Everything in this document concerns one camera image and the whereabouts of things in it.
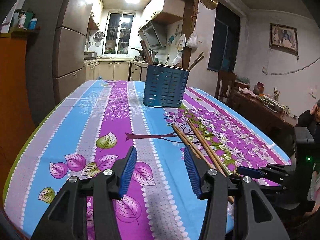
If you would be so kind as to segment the wooden chopstick green band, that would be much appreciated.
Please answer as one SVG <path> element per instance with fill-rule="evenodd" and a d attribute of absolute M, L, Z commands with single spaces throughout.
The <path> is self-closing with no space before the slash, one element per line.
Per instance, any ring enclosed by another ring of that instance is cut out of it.
<path fill-rule="evenodd" d="M 191 64 L 191 66 L 188 68 L 189 71 L 191 71 L 201 60 L 204 59 L 204 52 L 202 52 L 196 60 Z"/>

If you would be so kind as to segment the dark wooden chopstick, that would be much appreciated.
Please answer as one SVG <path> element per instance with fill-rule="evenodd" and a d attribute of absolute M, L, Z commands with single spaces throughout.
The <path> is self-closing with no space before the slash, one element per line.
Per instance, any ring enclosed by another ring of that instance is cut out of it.
<path fill-rule="evenodd" d="M 148 48 L 146 46 L 146 42 L 144 40 L 141 40 L 140 41 L 140 44 L 142 46 L 142 49 L 143 49 L 143 53 L 145 55 L 145 60 L 147 62 L 147 64 L 151 65 L 152 64 L 152 59 L 150 57 L 150 54 L 149 54 L 149 51 L 148 51 Z"/>

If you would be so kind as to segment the beige kitchen cabinets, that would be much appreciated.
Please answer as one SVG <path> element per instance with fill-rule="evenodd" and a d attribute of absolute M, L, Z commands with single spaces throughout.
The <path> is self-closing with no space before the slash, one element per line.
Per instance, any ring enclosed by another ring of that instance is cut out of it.
<path fill-rule="evenodd" d="M 145 81 L 147 66 L 126 59 L 85 60 L 85 80 Z"/>

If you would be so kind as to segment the kitchen window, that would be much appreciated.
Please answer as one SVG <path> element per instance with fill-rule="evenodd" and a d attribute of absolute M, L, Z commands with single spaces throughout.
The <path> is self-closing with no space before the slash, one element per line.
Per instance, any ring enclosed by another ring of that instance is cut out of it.
<path fill-rule="evenodd" d="M 107 13 L 103 55 L 128 56 L 136 11 L 110 10 Z"/>

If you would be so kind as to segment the seated person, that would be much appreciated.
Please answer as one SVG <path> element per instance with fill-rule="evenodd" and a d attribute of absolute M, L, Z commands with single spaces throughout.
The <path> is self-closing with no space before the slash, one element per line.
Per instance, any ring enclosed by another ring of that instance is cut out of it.
<path fill-rule="evenodd" d="M 315 142 L 315 157 L 319 159 L 319 100 L 312 109 L 306 110 L 298 117 L 297 127 L 306 127 L 312 135 Z"/>

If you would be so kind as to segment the dark wooden side table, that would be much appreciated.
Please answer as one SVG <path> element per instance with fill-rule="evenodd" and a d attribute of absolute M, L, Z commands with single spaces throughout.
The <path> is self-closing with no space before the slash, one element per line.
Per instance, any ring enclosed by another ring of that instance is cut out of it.
<path fill-rule="evenodd" d="M 275 141 L 284 137 L 294 137 L 297 120 L 284 113 L 274 113 L 258 99 L 234 89 L 229 99 L 229 107 L 260 129 Z"/>

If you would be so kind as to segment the colourful floral tablecloth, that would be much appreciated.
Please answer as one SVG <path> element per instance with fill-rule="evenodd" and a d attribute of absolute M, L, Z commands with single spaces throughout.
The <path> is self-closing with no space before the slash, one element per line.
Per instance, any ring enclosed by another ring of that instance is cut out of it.
<path fill-rule="evenodd" d="M 25 237 L 65 183 L 108 177 L 122 239 L 198 239 L 207 202 L 185 166 L 185 146 L 227 172 L 291 163 L 263 132 L 206 92 L 188 87 L 177 108 L 144 105 L 141 81 L 87 81 L 32 133 L 8 175 L 4 212 Z"/>

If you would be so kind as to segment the orange wooden cabinet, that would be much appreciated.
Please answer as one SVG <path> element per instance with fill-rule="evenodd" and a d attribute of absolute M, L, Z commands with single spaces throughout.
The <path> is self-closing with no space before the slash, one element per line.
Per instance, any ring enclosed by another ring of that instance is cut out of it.
<path fill-rule="evenodd" d="M 29 109 L 25 58 L 27 42 L 37 30 L 14 29 L 1 34 L 1 194 L 24 143 L 35 129 Z"/>

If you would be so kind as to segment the wooden chair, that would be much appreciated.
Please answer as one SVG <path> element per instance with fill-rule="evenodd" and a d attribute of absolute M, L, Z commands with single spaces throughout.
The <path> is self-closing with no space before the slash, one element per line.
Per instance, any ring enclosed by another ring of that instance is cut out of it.
<path fill-rule="evenodd" d="M 236 75 L 234 73 L 220 70 L 218 72 L 218 79 L 214 97 L 227 105 L 233 93 L 235 80 Z"/>

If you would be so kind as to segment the dark blue room window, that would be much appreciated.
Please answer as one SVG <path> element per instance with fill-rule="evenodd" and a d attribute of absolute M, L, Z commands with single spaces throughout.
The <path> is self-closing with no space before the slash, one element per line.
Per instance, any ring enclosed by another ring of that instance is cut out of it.
<path fill-rule="evenodd" d="M 219 3 L 216 8 L 214 35 L 208 69 L 232 73 L 240 37 L 240 17 Z"/>

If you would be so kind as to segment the blue perforated utensil holder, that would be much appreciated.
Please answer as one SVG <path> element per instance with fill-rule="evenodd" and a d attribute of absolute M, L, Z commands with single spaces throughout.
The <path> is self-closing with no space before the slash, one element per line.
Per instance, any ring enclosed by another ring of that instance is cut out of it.
<path fill-rule="evenodd" d="M 143 103 L 149 107 L 180 108 L 189 71 L 160 64 L 148 65 Z"/>

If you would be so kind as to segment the grey tall refrigerator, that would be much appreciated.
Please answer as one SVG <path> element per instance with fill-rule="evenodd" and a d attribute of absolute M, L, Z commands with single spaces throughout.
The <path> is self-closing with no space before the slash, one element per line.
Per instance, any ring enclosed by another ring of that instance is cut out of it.
<path fill-rule="evenodd" d="M 33 122 L 48 113 L 85 81 L 84 50 L 92 5 L 85 0 L 25 0 L 39 33 L 26 53 L 26 82 Z"/>

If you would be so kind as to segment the white hanging plastic bag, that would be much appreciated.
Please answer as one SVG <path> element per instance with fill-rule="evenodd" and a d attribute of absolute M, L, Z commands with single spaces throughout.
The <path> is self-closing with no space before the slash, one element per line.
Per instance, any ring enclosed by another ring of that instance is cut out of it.
<path fill-rule="evenodd" d="M 198 48 L 199 38 L 196 31 L 191 33 L 185 45 L 192 50 L 196 50 Z"/>

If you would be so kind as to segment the steel range hood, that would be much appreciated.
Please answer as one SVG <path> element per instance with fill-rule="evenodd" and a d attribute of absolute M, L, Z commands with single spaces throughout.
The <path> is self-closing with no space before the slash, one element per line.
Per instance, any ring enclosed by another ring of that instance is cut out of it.
<path fill-rule="evenodd" d="M 150 48 L 164 48 L 166 46 L 166 28 L 157 22 L 148 22 L 139 29 L 138 33 Z"/>

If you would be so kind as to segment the framed wall picture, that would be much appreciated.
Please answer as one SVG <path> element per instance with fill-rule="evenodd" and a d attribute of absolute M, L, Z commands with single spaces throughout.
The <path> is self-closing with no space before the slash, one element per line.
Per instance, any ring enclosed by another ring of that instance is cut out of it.
<path fill-rule="evenodd" d="M 297 29 L 287 25 L 271 23 L 269 47 L 298 56 Z"/>

